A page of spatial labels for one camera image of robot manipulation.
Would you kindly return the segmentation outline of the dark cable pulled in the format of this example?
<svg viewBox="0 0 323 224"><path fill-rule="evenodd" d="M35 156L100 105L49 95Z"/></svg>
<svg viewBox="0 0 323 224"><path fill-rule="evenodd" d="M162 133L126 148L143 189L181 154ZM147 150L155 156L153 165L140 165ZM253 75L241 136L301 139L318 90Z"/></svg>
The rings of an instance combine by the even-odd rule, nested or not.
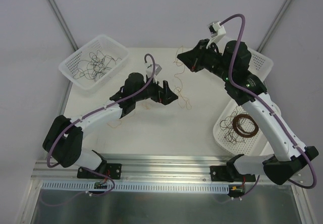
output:
<svg viewBox="0 0 323 224"><path fill-rule="evenodd" d="M114 58L109 54L104 54L101 50L91 51L88 59L80 60L77 63L73 78L84 78L96 82L116 66L120 60L120 57Z"/></svg>

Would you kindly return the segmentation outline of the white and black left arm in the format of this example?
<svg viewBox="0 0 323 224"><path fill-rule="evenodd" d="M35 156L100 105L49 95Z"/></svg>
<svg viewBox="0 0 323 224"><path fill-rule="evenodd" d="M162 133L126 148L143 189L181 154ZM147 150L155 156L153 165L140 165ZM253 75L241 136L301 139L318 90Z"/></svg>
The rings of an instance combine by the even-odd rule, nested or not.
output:
<svg viewBox="0 0 323 224"><path fill-rule="evenodd" d="M103 157L94 150L83 148L84 138L102 125L119 120L132 112L136 103L146 99L168 105L178 99L166 80L162 85L140 73L132 73L117 93L103 106L83 115L56 117L43 142L47 159L55 159L64 168L76 165L88 169L95 178L105 175Z"/></svg>

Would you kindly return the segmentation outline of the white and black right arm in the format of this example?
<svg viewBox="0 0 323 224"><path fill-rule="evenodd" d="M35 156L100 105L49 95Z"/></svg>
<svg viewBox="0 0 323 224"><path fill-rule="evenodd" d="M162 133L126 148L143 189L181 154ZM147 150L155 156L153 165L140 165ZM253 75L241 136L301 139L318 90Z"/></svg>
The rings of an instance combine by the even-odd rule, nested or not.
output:
<svg viewBox="0 0 323 224"><path fill-rule="evenodd" d="M267 156L238 154L216 174L218 178L233 182L245 175L266 175L273 183L282 185L308 166L313 177L309 188L316 186L317 176L311 162L318 156L318 150L306 146L273 110L267 88L249 70L252 53L244 42L229 41L220 53L215 43L203 39L192 50L178 54L177 59L192 72L206 69L221 78L227 94L255 120L274 151Z"/></svg>

